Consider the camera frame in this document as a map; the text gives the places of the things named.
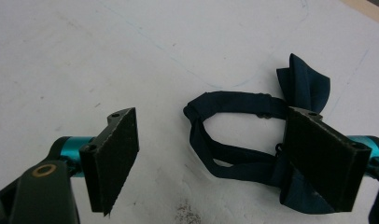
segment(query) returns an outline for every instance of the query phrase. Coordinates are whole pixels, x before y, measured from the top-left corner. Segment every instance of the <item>fabric strap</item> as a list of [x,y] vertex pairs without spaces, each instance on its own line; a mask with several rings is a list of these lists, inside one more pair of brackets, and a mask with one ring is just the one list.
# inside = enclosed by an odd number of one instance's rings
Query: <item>fabric strap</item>
[[[276,157],[257,150],[224,145],[213,140],[204,128],[204,121],[216,113],[247,113],[260,118],[285,119],[288,106],[321,112],[330,94],[328,77],[316,72],[294,54],[290,55],[289,68],[277,69],[276,72],[286,101],[263,93],[215,91],[204,93],[189,102],[184,108],[184,114],[191,123],[189,142],[207,170],[216,177],[279,187],[282,189],[281,203],[288,203],[287,206],[300,212],[333,212],[321,197],[303,197],[304,193],[314,194],[315,191],[291,167],[285,153]],[[220,166],[215,160],[232,166]],[[315,209],[309,210],[309,205],[315,205]]]

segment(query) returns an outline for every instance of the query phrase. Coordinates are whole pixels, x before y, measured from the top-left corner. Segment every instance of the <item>white table surface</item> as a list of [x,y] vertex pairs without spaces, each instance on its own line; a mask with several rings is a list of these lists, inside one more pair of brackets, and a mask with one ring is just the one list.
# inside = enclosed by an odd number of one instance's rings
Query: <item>white table surface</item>
[[[309,216],[279,190],[209,174],[182,109],[205,91],[283,97],[290,53],[331,78],[321,113],[341,133],[379,136],[379,23],[339,1],[0,1],[0,189],[61,136],[94,136],[136,107],[140,152],[110,217],[81,223],[367,223],[379,183],[364,177],[351,213]],[[225,144],[274,153],[284,121],[220,114]]]

